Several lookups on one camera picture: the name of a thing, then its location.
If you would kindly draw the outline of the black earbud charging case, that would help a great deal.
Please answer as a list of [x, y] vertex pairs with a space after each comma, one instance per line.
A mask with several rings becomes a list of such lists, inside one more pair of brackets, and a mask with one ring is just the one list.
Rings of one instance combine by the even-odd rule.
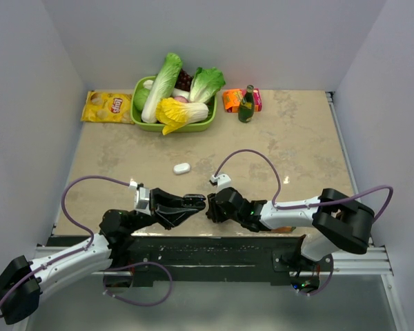
[[206, 207], [206, 197], [202, 194], [185, 194], [182, 205], [185, 208], [203, 210]]

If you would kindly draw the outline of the white earbud charging case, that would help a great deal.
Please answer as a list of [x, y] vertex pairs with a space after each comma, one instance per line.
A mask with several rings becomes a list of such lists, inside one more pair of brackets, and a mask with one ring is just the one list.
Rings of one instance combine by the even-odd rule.
[[190, 172], [191, 166], [189, 163], [179, 163], [175, 165], [172, 170], [176, 175], [186, 174]]

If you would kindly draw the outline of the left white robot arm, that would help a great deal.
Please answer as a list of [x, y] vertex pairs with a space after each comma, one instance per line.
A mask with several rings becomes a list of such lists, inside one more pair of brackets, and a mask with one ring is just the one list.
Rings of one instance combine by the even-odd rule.
[[132, 233], [158, 223], [171, 230], [206, 207], [202, 194], [182, 197], [159, 188], [137, 189], [135, 209], [107, 210], [99, 233], [50, 256], [13, 259], [0, 275], [0, 318], [12, 325], [29, 317], [43, 298], [93, 272], [128, 268]]

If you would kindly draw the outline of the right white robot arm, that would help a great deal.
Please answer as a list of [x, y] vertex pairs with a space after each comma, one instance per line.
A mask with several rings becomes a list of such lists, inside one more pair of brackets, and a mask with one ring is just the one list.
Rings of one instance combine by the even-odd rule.
[[304, 239], [293, 255], [295, 266], [308, 271], [323, 257], [338, 250], [365, 254], [375, 213], [330, 188], [322, 190], [318, 197], [285, 203], [248, 201], [236, 189], [225, 188], [208, 195], [206, 216], [214, 223], [233, 220], [251, 232], [285, 227], [317, 229], [319, 234]]

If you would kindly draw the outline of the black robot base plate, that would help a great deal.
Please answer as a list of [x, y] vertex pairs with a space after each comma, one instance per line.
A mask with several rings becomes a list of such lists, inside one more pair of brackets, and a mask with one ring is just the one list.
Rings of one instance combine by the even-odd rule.
[[[74, 246], [83, 237], [55, 237], [49, 245]], [[133, 237], [128, 268], [112, 271], [109, 284], [150, 287], [158, 281], [256, 282], [317, 290], [320, 272], [331, 270], [328, 257], [306, 262], [299, 255], [301, 237]], [[176, 268], [200, 265], [213, 268]]]

